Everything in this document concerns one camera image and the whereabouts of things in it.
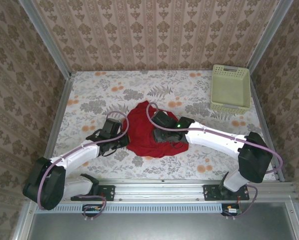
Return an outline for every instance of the patterned mat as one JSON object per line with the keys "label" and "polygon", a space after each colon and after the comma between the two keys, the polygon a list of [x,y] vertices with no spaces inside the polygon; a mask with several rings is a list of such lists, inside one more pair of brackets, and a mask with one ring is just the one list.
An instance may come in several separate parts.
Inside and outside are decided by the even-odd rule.
{"label": "patterned mat", "polygon": [[[95,130],[102,128],[108,112],[128,114],[138,103],[155,102],[160,109],[193,118],[221,131],[262,135],[254,103],[244,115],[209,109],[212,71],[108,71],[78,72],[74,79],[54,156],[69,151]],[[221,180],[238,167],[236,159],[211,148],[190,145],[188,151],[162,158],[140,157],[125,148],[98,157],[73,175],[86,173],[103,179]],[[266,180],[275,180],[273,174]]]}

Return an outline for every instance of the cable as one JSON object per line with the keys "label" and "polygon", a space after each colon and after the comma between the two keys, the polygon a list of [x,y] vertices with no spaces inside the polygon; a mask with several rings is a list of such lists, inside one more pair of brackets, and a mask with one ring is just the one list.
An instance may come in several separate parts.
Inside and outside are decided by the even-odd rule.
{"label": "cable", "polygon": [[230,208],[233,208],[235,205],[238,205],[238,208],[240,208],[240,197],[237,195],[237,201],[233,205],[228,205],[227,207],[224,207],[223,210]]}
{"label": "cable", "polygon": [[77,195],[76,197],[79,197],[79,198],[85,198],[85,199],[99,198],[99,199],[102,199],[102,200],[104,201],[104,205],[103,205],[103,207],[101,208],[101,210],[99,210],[99,212],[98,212],[95,216],[93,216],[93,217],[86,216],[86,211],[87,211],[87,209],[93,208],[93,207],[95,207],[95,206],[94,206],[94,205],[86,206],[86,207],[84,208],[84,211],[83,211],[83,216],[85,217],[85,220],[86,220],[87,218],[90,218],[91,220],[96,219],[96,218],[97,218],[99,215],[101,215],[101,213],[105,210],[107,201],[106,201],[106,198],[103,197],[103,196],[99,196],[99,195],[94,195],[94,196]]}
{"label": "cable", "polygon": [[108,143],[108,142],[112,142],[112,141],[115,141],[117,139],[120,139],[121,137],[123,137],[127,132],[128,132],[128,129],[130,127],[130,122],[129,122],[129,119],[127,118],[127,116],[120,112],[120,111],[111,111],[107,114],[106,116],[106,119],[108,119],[109,115],[113,114],[113,113],[117,113],[117,114],[121,114],[123,117],[125,117],[126,119],[126,129],[125,131],[117,136],[117,137],[114,137],[114,138],[111,138],[111,139],[105,139],[105,140],[100,140],[100,141],[96,141],[96,142],[90,142],[90,143],[87,143],[87,144],[84,144],[84,145],[81,145],[75,149],[73,149],[72,151],[66,153],[64,156],[60,157],[59,159],[57,159],[55,162],[53,162],[45,171],[43,177],[41,178],[41,181],[39,183],[39,187],[38,187],[38,192],[37,192],[37,205],[39,207],[39,209],[41,210],[45,210],[44,207],[42,207],[41,205],[41,194],[42,194],[42,189],[43,189],[43,185],[44,185],[44,182],[45,182],[45,179],[46,177],[48,176],[48,174],[50,173],[50,171],[52,170],[52,168],[58,164],[60,161],[62,161],[63,159],[66,159],[67,157],[71,156],[72,154],[76,153],[78,150],[80,149],[83,149],[83,148],[86,148],[88,146],[92,146],[92,145],[97,145],[97,144],[101,144],[101,143]]}
{"label": "cable", "polygon": [[249,209],[252,207],[252,205],[254,204],[254,202],[255,202],[255,200],[256,200],[256,198],[257,198],[257,196],[258,196],[259,191],[258,191],[258,189],[257,189],[256,186],[249,185],[249,184],[246,184],[246,186],[247,186],[247,187],[250,187],[250,188],[252,188],[252,189],[255,189],[255,196],[253,197],[253,200],[251,201],[251,203],[250,203],[250,205],[248,206],[248,208],[247,208],[245,211],[243,211],[241,214],[236,215],[236,216],[232,216],[230,213],[228,213],[228,212],[226,212],[226,211],[224,211],[223,213],[225,213],[225,214],[227,214],[229,217],[232,217],[233,219],[235,219],[235,218],[239,218],[239,217],[243,216],[244,214],[246,214],[246,213],[248,212],[248,210],[249,210]]}
{"label": "cable", "polygon": [[271,154],[275,155],[279,161],[279,165],[278,167],[272,169],[272,170],[269,170],[267,171],[265,174],[271,174],[271,173],[274,173],[276,171],[278,171],[279,169],[282,168],[283,166],[283,159],[282,157],[276,153],[275,151],[273,151],[272,149],[268,148],[268,147],[265,147],[265,146],[262,146],[262,145],[259,145],[259,144],[255,144],[255,143],[252,143],[250,141],[246,141],[246,140],[241,140],[241,139],[237,139],[233,136],[228,136],[228,135],[225,135],[223,133],[220,133],[220,132],[216,132],[216,131],[213,131],[213,130],[210,130],[210,129],[202,129],[202,128],[178,128],[178,129],[174,129],[174,128],[166,128],[166,127],[162,127],[160,125],[157,125],[155,122],[153,122],[153,120],[151,119],[150,117],[150,113],[149,113],[149,109],[150,109],[150,106],[151,105],[154,105],[156,107],[156,112],[158,112],[159,110],[159,107],[158,105],[155,103],[155,102],[150,102],[147,107],[146,107],[146,115],[147,115],[147,118],[148,120],[155,126],[157,127],[158,129],[162,129],[162,130],[165,130],[165,131],[170,131],[170,132],[182,132],[182,131],[202,131],[202,132],[206,132],[206,133],[210,133],[210,134],[215,134],[217,136],[220,136],[220,137],[223,137],[223,138],[227,138],[227,139],[230,139],[230,140],[234,140],[236,142],[240,142],[240,143],[244,143],[244,144],[247,144],[247,145],[250,145],[252,147],[256,147],[256,148],[259,148],[259,149],[262,149],[262,150],[265,150],[267,152],[270,152]]}

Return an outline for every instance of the damask wallpaper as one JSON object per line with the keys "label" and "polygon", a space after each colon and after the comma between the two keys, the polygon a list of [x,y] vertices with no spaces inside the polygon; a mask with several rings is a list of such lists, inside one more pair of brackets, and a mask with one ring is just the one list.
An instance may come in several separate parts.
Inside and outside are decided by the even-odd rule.
{"label": "damask wallpaper", "polygon": [[285,162],[284,176],[299,192],[299,0],[293,1],[252,78],[271,138]]}
{"label": "damask wallpaper", "polygon": [[0,0],[0,240],[18,221],[22,187],[44,154],[64,83],[18,1]]}
{"label": "damask wallpaper", "polygon": [[35,0],[72,71],[245,67],[279,0]]}

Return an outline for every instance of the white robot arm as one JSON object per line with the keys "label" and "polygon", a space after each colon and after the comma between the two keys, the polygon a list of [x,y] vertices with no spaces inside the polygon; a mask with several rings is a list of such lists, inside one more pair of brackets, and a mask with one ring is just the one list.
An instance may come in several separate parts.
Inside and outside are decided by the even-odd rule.
{"label": "white robot arm", "polygon": [[[162,130],[155,128],[153,130],[154,140],[158,143],[184,142],[198,144],[223,152],[238,160],[239,168],[224,176],[220,188],[237,192],[242,186],[249,182],[261,183],[263,181],[263,177],[271,162],[272,154],[257,147],[239,142],[239,140],[244,140],[266,147],[263,139],[257,133],[250,132],[248,136],[235,135],[209,128],[187,117],[181,117],[179,121],[176,122],[163,111],[158,111],[151,120],[160,127],[167,129]],[[51,164],[61,159],[61,161],[57,162],[52,168],[49,177],[43,179],[45,182],[41,190],[40,198],[42,207],[51,210],[56,207],[62,199],[68,199],[77,195],[98,195],[96,190],[98,181],[95,178],[86,174],[82,174],[77,178],[69,178],[68,176],[73,170],[85,162],[100,155],[104,156],[104,153],[110,149],[115,151],[118,148],[126,147],[129,144],[129,137],[127,135],[116,141],[97,143],[100,140],[112,139],[118,136],[121,126],[122,124],[118,121],[108,118],[103,129],[99,129],[88,136],[86,140],[74,148],[74,150],[51,159],[39,158],[25,184],[23,194],[37,202],[39,184],[43,179],[42,176],[44,172]],[[189,131],[178,131],[177,129],[189,129]],[[210,133],[209,130],[222,136]],[[232,137],[237,141],[227,139],[223,136]]]}

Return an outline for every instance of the aluminum frame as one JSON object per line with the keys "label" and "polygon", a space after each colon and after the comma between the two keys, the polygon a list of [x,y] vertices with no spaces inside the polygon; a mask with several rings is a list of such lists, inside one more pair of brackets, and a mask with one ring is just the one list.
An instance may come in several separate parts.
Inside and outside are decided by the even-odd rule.
{"label": "aluminum frame", "polygon": [[[66,103],[69,99],[75,73],[66,81],[60,104],[57,110],[55,121],[52,127],[52,134],[48,140],[45,157],[52,157],[59,129],[62,124]],[[271,141],[264,116],[262,114],[260,103],[257,99],[255,88],[251,82],[251,94],[254,99],[257,115],[260,120],[261,128],[266,144],[274,149]],[[299,203],[297,203],[297,194],[295,193],[293,183],[284,182],[282,171],[278,172],[280,181],[264,181],[260,184],[254,184],[258,189],[256,203],[285,203],[288,211],[288,217],[291,222],[295,237],[299,240]],[[130,204],[131,206],[140,204],[197,204],[206,203],[231,203],[231,201],[205,201],[203,194],[203,185],[220,184],[219,180],[148,180],[148,179],[100,179],[101,185],[115,185],[116,204]],[[250,200],[253,199],[255,192],[249,188]],[[61,205],[70,205],[73,203],[86,203],[81,201],[62,201]],[[89,201],[89,204],[99,204],[99,201]],[[37,204],[33,201],[25,201],[21,211],[18,223],[13,235],[13,240],[26,240],[32,226]]]}
{"label": "aluminum frame", "polygon": [[258,41],[258,44],[247,63],[247,68],[249,69],[250,74],[254,72],[257,64],[261,60],[262,55],[265,53],[266,48],[270,44],[272,38],[274,37],[274,34],[281,25],[281,22],[290,9],[292,3],[293,0],[281,0],[277,4],[277,7],[272,17],[270,18],[263,35]]}
{"label": "aluminum frame", "polygon": [[32,0],[19,0],[20,4],[27,13],[30,21],[33,23],[36,31],[43,40],[45,46],[47,47],[49,53],[53,57],[55,63],[57,64],[59,70],[63,74],[66,80],[71,77],[71,67],[65,61],[62,52],[53,40],[48,28],[46,27],[42,17],[38,13],[35,4]]}
{"label": "aluminum frame", "polygon": [[[36,207],[36,214],[83,214],[85,203],[60,203],[50,211],[40,210]],[[107,202],[104,214],[220,214],[223,212],[221,203],[121,203],[117,201]]]}

